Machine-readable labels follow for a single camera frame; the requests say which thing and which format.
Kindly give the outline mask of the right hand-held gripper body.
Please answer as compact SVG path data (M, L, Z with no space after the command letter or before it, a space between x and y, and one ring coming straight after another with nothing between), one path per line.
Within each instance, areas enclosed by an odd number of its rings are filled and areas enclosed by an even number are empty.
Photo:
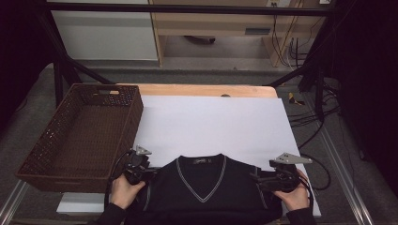
M297 164L310 164L313 161L306 157L299 157L289 153L283 153L272 159L269 166L275 169L270 190L291 192L300 184L300 177L297 170Z

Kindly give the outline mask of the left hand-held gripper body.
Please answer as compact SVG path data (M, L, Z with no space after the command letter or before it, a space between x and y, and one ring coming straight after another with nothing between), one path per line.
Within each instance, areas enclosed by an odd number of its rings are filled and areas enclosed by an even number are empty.
M124 174L130 184L136 185L140 181L144 180L145 169L149 168L150 162L149 155L151 152L140 145L136 145L136 148L130 154L130 159L125 165Z

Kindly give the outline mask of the brown woven basket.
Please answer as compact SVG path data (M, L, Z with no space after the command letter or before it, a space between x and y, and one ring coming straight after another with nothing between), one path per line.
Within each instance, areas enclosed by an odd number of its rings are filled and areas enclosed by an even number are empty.
M143 110L136 85L75 83L16 176L41 191L103 193Z

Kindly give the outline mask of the dark knitted sweater vest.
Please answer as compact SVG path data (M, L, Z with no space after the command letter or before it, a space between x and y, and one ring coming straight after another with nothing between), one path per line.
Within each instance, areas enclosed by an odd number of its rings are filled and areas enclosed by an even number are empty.
M222 154L178 157L140 190L125 225L266 225L283 209L252 179L258 173Z

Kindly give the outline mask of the person's right hand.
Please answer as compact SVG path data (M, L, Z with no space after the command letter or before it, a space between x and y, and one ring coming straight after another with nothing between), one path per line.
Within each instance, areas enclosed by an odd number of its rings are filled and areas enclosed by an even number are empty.
M274 194L283 201L288 211L310 207L308 190L306 188L308 185L308 177L301 170L298 170L298 174L300 183L293 191L274 191Z

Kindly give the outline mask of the person's left hand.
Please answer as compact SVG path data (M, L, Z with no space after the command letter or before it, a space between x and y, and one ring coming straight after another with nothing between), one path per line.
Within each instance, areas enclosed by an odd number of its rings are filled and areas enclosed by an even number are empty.
M121 174L112 183L110 203L120 207L121 209L127 209L144 186L144 181L140 181L136 185L130 184L126 176Z

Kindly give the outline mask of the white table sheet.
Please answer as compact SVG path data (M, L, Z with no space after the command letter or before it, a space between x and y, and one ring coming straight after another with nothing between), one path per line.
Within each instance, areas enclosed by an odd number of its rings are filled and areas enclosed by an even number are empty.
M282 101L267 97L145 96L136 144L162 168L179 157L219 154L269 173L269 161L299 150Z

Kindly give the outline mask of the yellow and black floor object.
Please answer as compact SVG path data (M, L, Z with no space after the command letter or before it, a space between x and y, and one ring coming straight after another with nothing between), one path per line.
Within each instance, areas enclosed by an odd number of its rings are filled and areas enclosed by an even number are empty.
M293 93L288 93L288 101L291 104L297 104L297 105L305 105L305 102L302 100L296 100L295 96Z

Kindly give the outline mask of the black curtain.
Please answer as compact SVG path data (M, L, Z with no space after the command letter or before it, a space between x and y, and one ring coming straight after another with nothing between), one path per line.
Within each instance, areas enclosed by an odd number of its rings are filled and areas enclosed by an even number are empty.
M398 196L398 0L336 0L333 74L367 159Z
M53 59L24 0L0 0L0 132Z

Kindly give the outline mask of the white cabinet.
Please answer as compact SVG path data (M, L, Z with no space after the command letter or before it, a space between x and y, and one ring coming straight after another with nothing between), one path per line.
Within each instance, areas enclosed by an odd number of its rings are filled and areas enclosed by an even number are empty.
M79 60L158 59L149 13L52 11L69 56Z

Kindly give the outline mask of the light wooden desk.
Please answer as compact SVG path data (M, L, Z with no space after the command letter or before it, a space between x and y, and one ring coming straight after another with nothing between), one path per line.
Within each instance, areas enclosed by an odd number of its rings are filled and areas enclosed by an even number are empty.
M255 8L317 8L319 0L148 0L151 5L202 5ZM293 38L310 41L324 23L323 17L198 13L153 13L159 37L260 37L271 64L283 63Z

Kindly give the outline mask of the aluminium frame rail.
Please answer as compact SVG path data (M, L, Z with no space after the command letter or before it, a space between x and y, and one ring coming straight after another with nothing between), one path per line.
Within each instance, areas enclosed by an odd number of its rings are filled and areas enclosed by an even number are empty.
M337 104L324 109L324 122L316 123L320 127L320 138L357 224L374 225L358 190L352 155L345 142L344 126L339 112L340 107Z
M29 186L26 182L19 180L14 189L8 195L6 202L0 208L0 225L9 225Z

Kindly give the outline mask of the black metal frame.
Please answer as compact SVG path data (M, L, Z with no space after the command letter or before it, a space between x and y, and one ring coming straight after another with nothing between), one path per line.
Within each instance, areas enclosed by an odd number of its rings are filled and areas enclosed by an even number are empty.
M285 17L321 17L329 18L337 10L335 8L306 7L236 7L236 6L200 6L200 5L145 5L145 4L110 4L110 3L66 3L42 2L41 0L26 0L32 5L32 11L38 20L41 34L49 42L47 49L55 62L55 98L59 105L62 79L69 85L82 83L77 70L102 84L113 82L100 76L95 71L82 65L69 56L63 40L57 33L57 27L51 26L46 13L57 11L88 11L108 13L168 13L168 14L211 14L211 15L250 15L250 16L285 16Z

